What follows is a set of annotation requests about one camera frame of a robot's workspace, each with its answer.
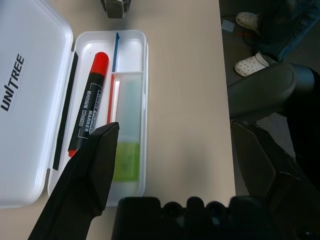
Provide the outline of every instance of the beige table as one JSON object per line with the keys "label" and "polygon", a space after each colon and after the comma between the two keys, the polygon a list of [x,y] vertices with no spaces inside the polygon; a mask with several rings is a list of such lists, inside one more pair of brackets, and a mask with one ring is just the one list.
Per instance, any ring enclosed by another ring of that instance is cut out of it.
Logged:
{"label": "beige table", "polygon": [[[132,0],[108,19],[99,0],[50,0],[86,31],[137,29],[149,44],[146,196],[186,205],[191,196],[228,204],[235,195],[218,0]],[[27,239],[47,199],[0,210],[2,240]],[[111,238],[116,208],[93,220],[87,239]]]}

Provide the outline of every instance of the shoe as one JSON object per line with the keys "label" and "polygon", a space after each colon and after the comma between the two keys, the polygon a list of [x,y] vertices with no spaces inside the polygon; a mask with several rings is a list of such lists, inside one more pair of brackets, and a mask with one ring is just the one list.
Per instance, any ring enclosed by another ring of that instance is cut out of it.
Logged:
{"label": "shoe", "polygon": [[269,66],[270,64],[258,52],[255,56],[239,61],[234,65],[234,71],[242,77],[247,77]]}
{"label": "shoe", "polygon": [[235,21],[237,24],[239,24],[241,27],[244,27],[245,29],[252,30],[256,32],[259,35],[258,22],[259,14],[253,14],[250,12],[240,12],[236,17]]}

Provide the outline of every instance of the gray floor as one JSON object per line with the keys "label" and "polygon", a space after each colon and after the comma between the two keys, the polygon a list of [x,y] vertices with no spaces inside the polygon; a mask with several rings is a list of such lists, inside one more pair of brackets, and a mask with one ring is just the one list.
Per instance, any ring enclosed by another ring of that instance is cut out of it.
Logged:
{"label": "gray floor", "polygon": [[[228,20],[235,23],[235,17],[240,12],[261,13],[265,8],[271,6],[271,2],[276,0],[219,0],[221,21]],[[227,85],[230,85],[242,77],[237,75],[233,67],[243,59],[251,57],[254,50],[244,42],[254,43],[254,36],[246,30],[243,37],[243,28],[235,25],[233,33],[222,31],[224,62]],[[308,66],[320,73],[320,22],[303,38],[299,45],[285,59],[286,62]],[[280,147],[289,155],[295,156],[290,133],[285,117],[274,113],[269,117],[261,119],[257,124],[267,130]],[[243,182],[239,164],[237,162],[235,150],[233,150],[234,176],[236,194],[247,195],[247,189]]]}

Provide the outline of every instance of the jeans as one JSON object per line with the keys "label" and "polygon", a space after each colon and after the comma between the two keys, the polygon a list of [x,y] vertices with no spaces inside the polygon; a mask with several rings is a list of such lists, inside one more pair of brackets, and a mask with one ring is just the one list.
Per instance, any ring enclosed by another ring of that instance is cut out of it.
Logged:
{"label": "jeans", "polygon": [[277,0],[259,17],[258,48],[282,61],[320,18],[320,0]]}

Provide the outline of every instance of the metal object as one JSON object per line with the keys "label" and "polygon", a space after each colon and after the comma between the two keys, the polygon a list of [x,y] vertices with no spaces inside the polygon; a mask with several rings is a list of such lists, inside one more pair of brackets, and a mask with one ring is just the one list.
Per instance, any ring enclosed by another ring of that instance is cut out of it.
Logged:
{"label": "metal object", "polygon": [[104,11],[110,19],[122,19],[128,12],[131,0],[101,0]]}

